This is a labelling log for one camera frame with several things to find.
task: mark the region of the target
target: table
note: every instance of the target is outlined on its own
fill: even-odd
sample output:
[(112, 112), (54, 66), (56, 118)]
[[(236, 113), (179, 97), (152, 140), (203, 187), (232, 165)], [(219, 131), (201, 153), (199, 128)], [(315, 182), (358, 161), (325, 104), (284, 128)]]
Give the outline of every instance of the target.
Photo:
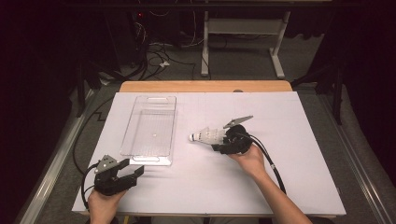
[[(293, 2), (328, 2), (332, 0), (294, 0)], [(221, 0), (220, 2), (235, 2), (234, 0)], [(245, 2), (271, 2), (268, 0), (249, 0)], [(204, 23), (204, 46), (202, 50), (201, 75), (209, 74), (209, 48), (207, 46), (209, 34), (244, 34), (244, 35), (276, 35), (276, 42), (269, 48), (272, 63), (276, 76), (284, 79), (285, 74), (278, 58), (278, 52), (289, 22), (290, 11), (285, 11), (283, 18), (276, 20), (248, 20), (248, 19), (216, 19), (209, 18), (209, 13), (205, 12)]]
[[(229, 92), (235, 89), (244, 92)], [(130, 103), (142, 94), (177, 97), (173, 164), (146, 166), (137, 186), (121, 200), (120, 215), (270, 217), (272, 211), (259, 189), (236, 162), (188, 140), (193, 131), (221, 128), (241, 115), (255, 116), (244, 126), (267, 147), (289, 197), (303, 212), (332, 217), (346, 213), (298, 95), (282, 80), (125, 82), (91, 163), (105, 154), (122, 159), (119, 149), (133, 107)], [(119, 176), (135, 168), (124, 168)], [(86, 183), (93, 183), (93, 174)], [(86, 214), (80, 195), (72, 210)]]

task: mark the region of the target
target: transparent plastic container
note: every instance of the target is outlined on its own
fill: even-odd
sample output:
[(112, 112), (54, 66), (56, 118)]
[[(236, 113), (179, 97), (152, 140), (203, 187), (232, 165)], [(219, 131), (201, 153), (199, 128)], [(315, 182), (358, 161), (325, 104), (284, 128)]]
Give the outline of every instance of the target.
[(138, 96), (120, 154), (131, 164), (170, 165), (177, 98)]

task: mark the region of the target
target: hand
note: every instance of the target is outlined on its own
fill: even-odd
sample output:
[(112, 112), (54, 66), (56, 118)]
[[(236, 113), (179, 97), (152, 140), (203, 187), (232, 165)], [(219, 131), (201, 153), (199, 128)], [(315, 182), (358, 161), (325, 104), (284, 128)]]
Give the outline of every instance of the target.
[(93, 190), (88, 198), (91, 223), (110, 223), (116, 215), (120, 199), (125, 193), (126, 190), (112, 196), (106, 196), (97, 190)]
[(229, 157), (237, 161), (241, 168), (253, 178), (267, 174), (264, 168), (264, 157), (262, 155), (262, 151), (253, 144), (246, 153), (231, 154)]

